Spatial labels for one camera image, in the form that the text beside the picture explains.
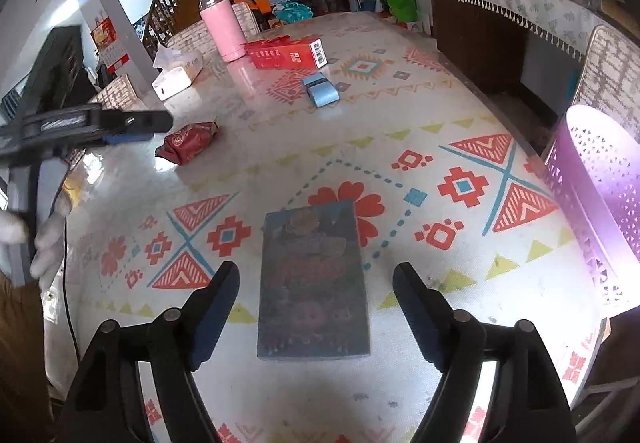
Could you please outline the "white gloved left hand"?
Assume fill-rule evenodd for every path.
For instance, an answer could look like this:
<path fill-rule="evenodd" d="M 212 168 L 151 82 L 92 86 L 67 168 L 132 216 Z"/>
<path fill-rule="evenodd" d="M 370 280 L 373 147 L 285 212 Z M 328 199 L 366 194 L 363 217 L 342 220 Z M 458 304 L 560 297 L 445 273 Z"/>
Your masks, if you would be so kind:
<path fill-rule="evenodd" d="M 35 235 L 35 257 L 30 263 L 29 274 L 38 281 L 41 293 L 50 289 L 65 255 L 65 221 L 73 203 L 65 190 L 55 200 L 52 214 L 44 221 Z M 9 247 L 25 243 L 29 230 L 26 223 L 10 211 L 1 211 L 1 273 L 12 275 Z"/>

